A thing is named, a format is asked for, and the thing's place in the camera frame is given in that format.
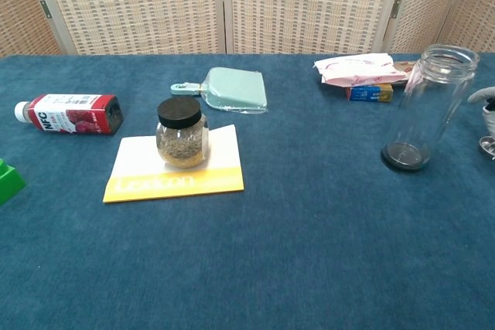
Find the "blue orange small box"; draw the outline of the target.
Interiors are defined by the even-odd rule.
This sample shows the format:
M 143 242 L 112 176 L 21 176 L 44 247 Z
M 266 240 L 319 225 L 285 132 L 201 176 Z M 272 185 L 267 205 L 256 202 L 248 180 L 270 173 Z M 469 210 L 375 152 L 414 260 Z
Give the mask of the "blue orange small box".
M 389 83 L 346 88 L 347 99 L 352 101 L 389 103 L 393 95 L 394 89 Z

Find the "mint green dustpan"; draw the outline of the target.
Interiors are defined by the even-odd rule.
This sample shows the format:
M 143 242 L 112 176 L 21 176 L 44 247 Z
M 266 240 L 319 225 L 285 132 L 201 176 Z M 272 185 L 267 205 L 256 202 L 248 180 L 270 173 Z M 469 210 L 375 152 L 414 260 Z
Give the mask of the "mint green dustpan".
M 202 83 L 175 83 L 170 90 L 172 95 L 201 96 L 220 111 L 257 114 L 268 109 L 263 76 L 257 71 L 213 67 Z

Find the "white pink snack packet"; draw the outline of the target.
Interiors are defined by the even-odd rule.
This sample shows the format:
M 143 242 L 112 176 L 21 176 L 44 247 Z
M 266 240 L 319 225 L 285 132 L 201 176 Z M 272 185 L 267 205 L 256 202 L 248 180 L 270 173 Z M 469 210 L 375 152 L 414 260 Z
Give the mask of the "white pink snack packet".
M 407 73 L 394 67 L 387 53 L 338 56 L 315 61 L 323 82 L 336 87 L 359 87 L 404 80 Z

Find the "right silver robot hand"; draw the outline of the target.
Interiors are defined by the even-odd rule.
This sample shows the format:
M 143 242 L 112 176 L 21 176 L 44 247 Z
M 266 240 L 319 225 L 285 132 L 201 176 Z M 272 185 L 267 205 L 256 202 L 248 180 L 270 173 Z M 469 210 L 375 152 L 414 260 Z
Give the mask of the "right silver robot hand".
M 495 139 L 495 86 L 477 90 L 468 97 L 470 104 L 485 101 L 483 119 L 490 137 Z

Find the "blue tablecloth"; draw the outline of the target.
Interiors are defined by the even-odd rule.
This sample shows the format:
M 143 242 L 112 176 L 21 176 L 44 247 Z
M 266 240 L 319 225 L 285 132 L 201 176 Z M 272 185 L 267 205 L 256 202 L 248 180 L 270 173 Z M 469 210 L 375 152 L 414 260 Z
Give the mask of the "blue tablecloth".
M 353 102 L 309 55 L 10 56 L 0 158 L 26 187 L 0 206 L 0 330 L 495 330 L 495 162 L 462 104 L 428 168 L 380 149 L 395 104 Z M 175 82 L 260 71 L 268 110 L 234 124 L 244 191 L 106 205 L 122 138 L 150 135 Z M 44 94 L 115 95 L 113 134 L 15 117 Z

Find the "clear glass jar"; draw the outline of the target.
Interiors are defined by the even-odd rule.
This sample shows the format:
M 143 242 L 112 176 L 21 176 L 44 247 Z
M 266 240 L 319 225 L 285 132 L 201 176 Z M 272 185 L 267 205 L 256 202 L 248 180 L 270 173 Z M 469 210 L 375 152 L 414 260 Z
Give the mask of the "clear glass jar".
M 428 46 L 415 63 L 381 149 L 385 165 L 417 172 L 430 161 L 476 75 L 479 55 L 461 46 Z

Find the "brown red patterned packet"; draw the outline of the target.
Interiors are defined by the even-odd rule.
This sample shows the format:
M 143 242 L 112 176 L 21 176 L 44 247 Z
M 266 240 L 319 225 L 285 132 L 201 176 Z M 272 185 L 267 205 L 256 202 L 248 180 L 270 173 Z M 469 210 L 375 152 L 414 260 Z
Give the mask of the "brown red patterned packet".
M 411 72 L 415 66 L 415 61 L 396 61 L 394 68 L 402 75 L 400 80 L 395 81 L 396 84 L 406 83 L 411 76 Z

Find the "green toy block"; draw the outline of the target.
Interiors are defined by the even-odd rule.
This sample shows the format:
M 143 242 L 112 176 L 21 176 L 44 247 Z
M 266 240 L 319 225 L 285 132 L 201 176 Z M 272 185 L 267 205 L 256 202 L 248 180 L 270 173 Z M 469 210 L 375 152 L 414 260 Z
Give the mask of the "green toy block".
M 16 168 L 0 158 L 0 206 L 15 196 L 26 186 L 26 182 Z

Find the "red label juice bottle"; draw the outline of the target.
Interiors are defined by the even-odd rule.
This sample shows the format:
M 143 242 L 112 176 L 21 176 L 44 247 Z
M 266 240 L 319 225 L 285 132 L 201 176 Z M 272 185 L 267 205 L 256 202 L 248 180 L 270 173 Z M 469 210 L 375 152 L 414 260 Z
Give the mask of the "red label juice bottle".
M 113 134 L 123 122 L 115 95 L 44 94 L 16 104 L 18 121 L 46 132 Z

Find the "yellow white booklet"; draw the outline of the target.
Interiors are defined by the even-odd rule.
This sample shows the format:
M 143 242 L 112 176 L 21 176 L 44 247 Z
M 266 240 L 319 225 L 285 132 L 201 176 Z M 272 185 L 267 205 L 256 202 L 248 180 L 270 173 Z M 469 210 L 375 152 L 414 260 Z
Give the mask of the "yellow white booklet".
M 205 162 L 181 169 L 162 160 L 155 137 L 121 139 L 103 202 L 242 191 L 244 181 L 235 126 L 213 129 L 209 142 Z

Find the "woven folding screen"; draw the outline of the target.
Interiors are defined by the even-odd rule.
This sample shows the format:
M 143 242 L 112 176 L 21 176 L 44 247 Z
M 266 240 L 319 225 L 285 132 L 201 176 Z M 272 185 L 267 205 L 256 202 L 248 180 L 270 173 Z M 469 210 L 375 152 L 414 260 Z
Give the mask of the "woven folding screen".
M 495 0 L 0 0 L 10 55 L 495 52 Z

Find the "glass jar black lid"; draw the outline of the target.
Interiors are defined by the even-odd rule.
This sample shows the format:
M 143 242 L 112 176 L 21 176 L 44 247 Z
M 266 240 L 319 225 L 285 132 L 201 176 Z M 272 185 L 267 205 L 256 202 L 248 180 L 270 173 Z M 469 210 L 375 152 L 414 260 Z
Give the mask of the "glass jar black lid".
M 193 168 L 207 159 L 209 126 L 197 99 L 174 96 L 157 107 L 155 140 L 164 162 L 176 168 Z

